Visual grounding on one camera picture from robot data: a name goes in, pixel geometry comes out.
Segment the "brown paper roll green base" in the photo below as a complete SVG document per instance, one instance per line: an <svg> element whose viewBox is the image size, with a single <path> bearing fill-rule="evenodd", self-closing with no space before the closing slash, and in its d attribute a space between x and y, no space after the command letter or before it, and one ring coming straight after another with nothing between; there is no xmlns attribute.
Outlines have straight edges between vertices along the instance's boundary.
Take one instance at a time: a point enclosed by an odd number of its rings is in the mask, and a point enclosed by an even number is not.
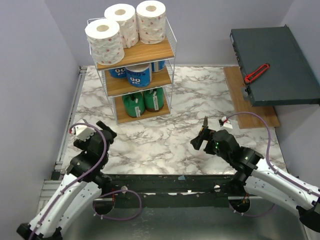
<svg viewBox="0 0 320 240"><path fill-rule="evenodd" d="M142 92L145 109L149 112L159 112L164 107L163 88L154 88Z"/></svg>

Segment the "white wire wooden shelf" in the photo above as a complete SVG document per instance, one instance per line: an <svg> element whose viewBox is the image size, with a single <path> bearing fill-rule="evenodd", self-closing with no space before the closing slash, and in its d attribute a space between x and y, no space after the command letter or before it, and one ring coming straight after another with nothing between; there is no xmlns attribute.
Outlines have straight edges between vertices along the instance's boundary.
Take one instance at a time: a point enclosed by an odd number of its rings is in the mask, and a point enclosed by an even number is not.
<svg viewBox="0 0 320 240"><path fill-rule="evenodd" d="M168 20L160 43L124 49L114 65L94 62L104 93L117 124L167 115L171 112L177 39Z"/></svg>

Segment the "blue cartoon-face paper roll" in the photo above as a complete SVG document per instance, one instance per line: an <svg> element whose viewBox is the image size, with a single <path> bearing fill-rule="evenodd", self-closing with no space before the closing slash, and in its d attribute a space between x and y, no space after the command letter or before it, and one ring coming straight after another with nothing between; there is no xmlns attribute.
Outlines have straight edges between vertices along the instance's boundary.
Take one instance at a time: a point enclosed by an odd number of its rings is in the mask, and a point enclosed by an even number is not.
<svg viewBox="0 0 320 240"><path fill-rule="evenodd" d="M110 76L113 78L123 79L123 78L127 77L125 67L113 68L113 69L108 70L108 72L109 72Z"/></svg>

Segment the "blue-bottom paper roll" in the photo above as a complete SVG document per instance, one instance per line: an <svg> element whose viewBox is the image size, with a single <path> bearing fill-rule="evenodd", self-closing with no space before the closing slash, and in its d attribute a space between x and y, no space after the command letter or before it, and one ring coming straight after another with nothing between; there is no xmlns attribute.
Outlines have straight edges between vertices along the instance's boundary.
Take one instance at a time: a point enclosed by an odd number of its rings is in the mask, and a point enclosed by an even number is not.
<svg viewBox="0 0 320 240"><path fill-rule="evenodd" d="M147 87L152 81L151 63L125 67L127 81L134 87Z"/></svg>

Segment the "plain white bottom paper roll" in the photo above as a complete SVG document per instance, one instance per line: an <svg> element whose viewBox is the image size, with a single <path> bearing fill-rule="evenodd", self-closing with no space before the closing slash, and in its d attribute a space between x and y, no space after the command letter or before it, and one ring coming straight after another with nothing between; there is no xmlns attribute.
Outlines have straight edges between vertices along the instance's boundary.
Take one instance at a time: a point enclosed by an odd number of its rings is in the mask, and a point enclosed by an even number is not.
<svg viewBox="0 0 320 240"><path fill-rule="evenodd" d="M111 66L119 63L125 56L120 25L107 18L90 22L85 34L91 49L91 56L97 64Z"/></svg>

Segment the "pink dotted paper roll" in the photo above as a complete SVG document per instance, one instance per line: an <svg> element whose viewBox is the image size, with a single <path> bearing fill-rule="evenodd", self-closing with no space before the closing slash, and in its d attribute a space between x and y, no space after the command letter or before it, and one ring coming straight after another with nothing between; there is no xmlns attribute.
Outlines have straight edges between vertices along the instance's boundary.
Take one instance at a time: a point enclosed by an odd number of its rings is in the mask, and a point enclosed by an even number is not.
<svg viewBox="0 0 320 240"><path fill-rule="evenodd" d="M118 3L104 11L104 17L119 24L123 48L131 48L139 41L136 9L129 4Z"/></svg>

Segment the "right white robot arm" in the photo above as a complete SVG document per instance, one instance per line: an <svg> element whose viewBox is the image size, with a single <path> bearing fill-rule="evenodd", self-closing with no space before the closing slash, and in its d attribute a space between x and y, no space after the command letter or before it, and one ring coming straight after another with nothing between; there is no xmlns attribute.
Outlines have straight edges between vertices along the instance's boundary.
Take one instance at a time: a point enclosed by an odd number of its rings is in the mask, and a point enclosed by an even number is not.
<svg viewBox="0 0 320 240"><path fill-rule="evenodd" d="M226 130L202 128L190 141L199 150L225 160L236 170L230 191L241 196L245 192L262 197L297 216L307 228L320 231L320 189L304 182L268 162L255 150L240 146Z"/></svg>

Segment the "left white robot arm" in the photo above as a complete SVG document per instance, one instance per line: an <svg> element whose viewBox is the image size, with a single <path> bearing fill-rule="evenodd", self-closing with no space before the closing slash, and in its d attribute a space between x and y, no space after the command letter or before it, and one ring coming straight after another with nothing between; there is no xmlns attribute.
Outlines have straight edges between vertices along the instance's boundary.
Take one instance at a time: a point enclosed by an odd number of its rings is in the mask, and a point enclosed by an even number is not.
<svg viewBox="0 0 320 240"><path fill-rule="evenodd" d="M80 120L70 128L76 136L73 145L81 152L73 157L59 187L46 206L16 232L25 240L61 240L72 221L96 197L107 197L111 179L102 173L108 163L108 150L117 134L98 121L95 126Z"/></svg>

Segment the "wooden board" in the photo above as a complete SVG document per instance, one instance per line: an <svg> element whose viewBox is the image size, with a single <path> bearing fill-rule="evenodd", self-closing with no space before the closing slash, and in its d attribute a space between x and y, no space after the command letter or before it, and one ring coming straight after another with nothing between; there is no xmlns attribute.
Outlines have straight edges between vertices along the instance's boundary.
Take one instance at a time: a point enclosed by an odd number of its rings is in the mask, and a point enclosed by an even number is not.
<svg viewBox="0 0 320 240"><path fill-rule="evenodd" d="M252 112L259 115L269 127L277 128L280 122L272 106L252 106L250 101L245 100L242 94L244 87L241 71L238 66L228 66L223 68L226 84L229 89L231 101L236 113ZM240 129L264 128L265 125L257 117L250 114L240 114L236 116Z"/></svg>

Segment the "red black utility knife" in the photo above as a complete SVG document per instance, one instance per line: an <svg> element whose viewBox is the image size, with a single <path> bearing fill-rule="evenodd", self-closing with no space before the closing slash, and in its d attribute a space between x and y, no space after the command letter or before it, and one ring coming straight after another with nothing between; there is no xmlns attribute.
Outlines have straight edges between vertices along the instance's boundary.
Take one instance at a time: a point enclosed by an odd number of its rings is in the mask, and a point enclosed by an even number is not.
<svg viewBox="0 0 320 240"><path fill-rule="evenodd" d="M257 80L262 74L264 74L270 68L269 63L264 63L260 67L258 67L255 71L247 74L244 77L244 83L246 85L250 85L252 82Z"/></svg>

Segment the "dark grey flat metal box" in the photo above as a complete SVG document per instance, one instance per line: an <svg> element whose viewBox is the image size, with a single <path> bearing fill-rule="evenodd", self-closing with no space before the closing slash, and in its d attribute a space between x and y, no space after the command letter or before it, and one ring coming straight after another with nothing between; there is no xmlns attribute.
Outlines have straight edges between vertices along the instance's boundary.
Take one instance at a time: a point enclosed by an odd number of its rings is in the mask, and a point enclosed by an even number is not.
<svg viewBox="0 0 320 240"><path fill-rule="evenodd" d="M320 103L320 84L288 26L232 29L229 37L243 77L269 64L246 87L252 106Z"/></svg>

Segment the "yellow handled pliers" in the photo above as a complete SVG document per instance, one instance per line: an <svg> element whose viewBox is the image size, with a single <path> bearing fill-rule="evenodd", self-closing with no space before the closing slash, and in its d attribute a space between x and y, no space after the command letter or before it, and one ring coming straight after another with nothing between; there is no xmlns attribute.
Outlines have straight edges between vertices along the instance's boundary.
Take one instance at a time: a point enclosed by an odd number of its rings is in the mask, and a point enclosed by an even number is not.
<svg viewBox="0 0 320 240"><path fill-rule="evenodd" d="M202 127L201 127L201 129L200 129L200 131L199 131L198 136L199 136L202 140L207 141L207 140L209 139L210 132L211 132L211 130L210 130L209 127L208 127L208 116L205 116L205 117L204 117L204 120L203 120Z"/></svg>

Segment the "aluminium frame rail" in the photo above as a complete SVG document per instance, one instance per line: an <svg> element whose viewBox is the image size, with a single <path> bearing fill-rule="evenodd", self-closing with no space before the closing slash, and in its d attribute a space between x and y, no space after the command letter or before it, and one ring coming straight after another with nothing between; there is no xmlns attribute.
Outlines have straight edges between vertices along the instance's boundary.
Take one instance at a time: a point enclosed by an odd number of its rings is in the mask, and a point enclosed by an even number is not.
<svg viewBox="0 0 320 240"><path fill-rule="evenodd" d="M76 115L77 106L78 106L79 99L81 96L81 91L82 91L83 84L85 81L87 69L88 69L87 66L80 66L79 67L78 80L77 80L74 95L72 97L71 106L70 106L69 114L67 117L67 122L66 122L66 125L63 130L63 137L61 140L60 147L58 149L57 159L55 161L50 179L45 180L43 182L42 190L41 190L40 197L39 197L39 202L46 201L47 199L50 198L50 196L45 196L46 191L47 191L47 189L45 189L45 187L47 187L50 184L51 185L54 184L61 177L61 170L63 169L62 165L63 165L64 157L66 154L66 149L68 147L68 142L69 142L69 138L70 138L69 137L69 127L74 122L74 118Z"/></svg>

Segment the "black metal base rail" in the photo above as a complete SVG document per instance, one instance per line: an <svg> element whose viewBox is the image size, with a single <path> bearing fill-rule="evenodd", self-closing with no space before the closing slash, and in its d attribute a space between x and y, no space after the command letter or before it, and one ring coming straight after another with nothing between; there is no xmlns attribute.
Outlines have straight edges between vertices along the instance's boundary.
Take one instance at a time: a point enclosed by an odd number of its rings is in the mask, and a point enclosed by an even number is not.
<svg viewBox="0 0 320 240"><path fill-rule="evenodd" d="M234 175L108 174L98 176L102 196L93 201L100 211L111 208L227 208L231 201L247 204Z"/></svg>

